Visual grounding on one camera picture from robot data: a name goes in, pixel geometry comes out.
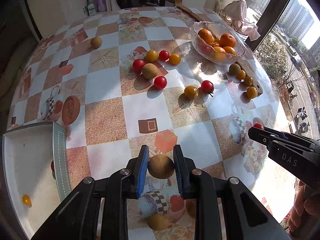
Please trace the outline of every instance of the metal screw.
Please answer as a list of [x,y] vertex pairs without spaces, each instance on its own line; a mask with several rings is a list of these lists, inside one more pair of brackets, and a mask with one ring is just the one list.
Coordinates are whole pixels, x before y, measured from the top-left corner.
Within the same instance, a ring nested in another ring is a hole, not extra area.
[[192,174],[194,175],[201,175],[202,171],[200,169],[194,169],[192,170]]
[[239,183],[239,179],[238,178],[236,178],[236,177],[231,177],[230,178],[230,182],[232,183],[232,184],[238,184]]
[[121,170],[120,170],[120,173],[121,173],[122,175],[128,175],[128,174],[130,173],[130,170],[129,170],[129,169],[121,169]]
[[83,179],[84,184],[90,184],[92,182],[92,178],[91,177],[85,177]]

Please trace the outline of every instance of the building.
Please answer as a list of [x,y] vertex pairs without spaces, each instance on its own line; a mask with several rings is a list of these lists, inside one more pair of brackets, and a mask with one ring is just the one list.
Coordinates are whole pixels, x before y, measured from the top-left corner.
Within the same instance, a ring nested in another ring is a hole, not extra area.
[[279,19],[279,25],[284,32],[289,37],[297,37],[299,41],[306,35],[313,23],[310,12],[298,0],[290,0]]
[[307,52],[308,55],[308,69],[316,67],[320,63],[320,37],[315,44]]

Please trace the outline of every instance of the human hand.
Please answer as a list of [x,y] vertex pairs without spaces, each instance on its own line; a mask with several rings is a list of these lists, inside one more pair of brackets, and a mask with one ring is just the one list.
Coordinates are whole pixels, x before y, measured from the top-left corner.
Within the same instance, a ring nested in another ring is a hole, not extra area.
[[308,200],[303,200],[304,187],[300,188],[300,191],[294,201],[290,218],[288,219],[288,227],[290,231],[294,231],[301,224],[301,215],[306,210],[310,215],[320,218],[320,195],[313,196]]

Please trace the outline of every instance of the checkered tablecloth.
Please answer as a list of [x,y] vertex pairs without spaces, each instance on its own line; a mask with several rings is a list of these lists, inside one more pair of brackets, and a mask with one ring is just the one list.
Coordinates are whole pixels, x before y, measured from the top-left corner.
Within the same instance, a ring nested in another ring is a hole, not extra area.
[[[211,10],[192,11],[207,21],[223,23]],[[243,59],[264,90],[248,101],[246,87],[226,73],[228,66],[218,66],[194,50],[190,41],[193,23],[177,8],[142,7],[100,13],[63,26],[39,44],[27,63],[7,129],[42,122],[46,100],[52,96],[55,108],[48,119],[66,129],[73,188],[86,176],[101,179],[125,167],[130,158],[138,156],[142,144],[149,146],[151,155],[172,157],[172,147],[177,143],[197,168],[218,178],[237,176],[281,221],[293,204],[295,178],[268,159],[265,147],[251,141],[247,130],[260,122],[289,131],[282,105],[247,48]],[[102,39],[98,49],[90,46],[95,36]],[[131,69],[132,62],[150,49],[181,56],[177,66],[156,62],[158,74],[168,81],[163,91],[155,90],[152,81]],[[182,96],[185,86],[199,87],[203,80],[214,84],[213,97],[189,101]],[[60,89],[53,95],[57,86]],[[67,98],[63,117],[61,109]],[[153,209],[150,201],[141,198],[128,204],[129,236],[193,239],[194,218],[177,196],[175,176],[168,180],[147,177],[144,192],[149,191],[164,197],[161,205],[168,206],[171,226],[152,232],[141,216]]]

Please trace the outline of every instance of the fruit bowl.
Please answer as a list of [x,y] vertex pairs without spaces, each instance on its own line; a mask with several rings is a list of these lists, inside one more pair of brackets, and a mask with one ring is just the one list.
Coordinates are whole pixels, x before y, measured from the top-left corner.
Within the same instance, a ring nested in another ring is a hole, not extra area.
[[244,46],[239,41],[236,42],[236,46],[234,47],[237,56],[234,56],[229,53],[216,51],[212,46],[205,43],[204,40],[199,37],[198,32],[201,29],[207,29],[211,31],[212,35],[217,38],[219,38],[224,33],[233,35],[233,33],[230,30],[228,30],[225,26],[223,26],[220,23],[195,22],[192,26],[191,42],[195,50],[201,56],[218,65],[230,65],[232,63],[235,63],[236,61],[241,59],[241,57],[244,56]]

